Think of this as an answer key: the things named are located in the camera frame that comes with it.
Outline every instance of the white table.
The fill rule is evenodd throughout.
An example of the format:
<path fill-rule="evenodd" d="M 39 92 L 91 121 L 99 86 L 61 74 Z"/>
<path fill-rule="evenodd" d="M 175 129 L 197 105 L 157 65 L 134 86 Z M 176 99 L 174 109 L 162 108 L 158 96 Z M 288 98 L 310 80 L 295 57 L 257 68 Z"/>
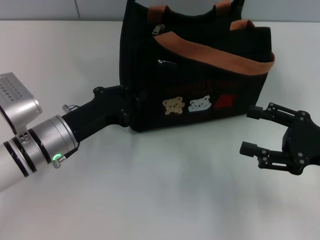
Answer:
<path fill-rule="evenodd" d="M 1 21 L 0 73 L 13 72 L 44 112 L 83 105 L 119 84 L 121 22 Z M 276 63 L 258 106 L 320 124 L 320 23 L 260 22 Z M 13 134 L 0 119 L 0 142 Z M 318 240 L 320 167 L 261 170 L 242 141 L 280 150 L 284 126 L 245 116 L 147 133 L 109 126 L 0 193 L 1 240 Z"/>

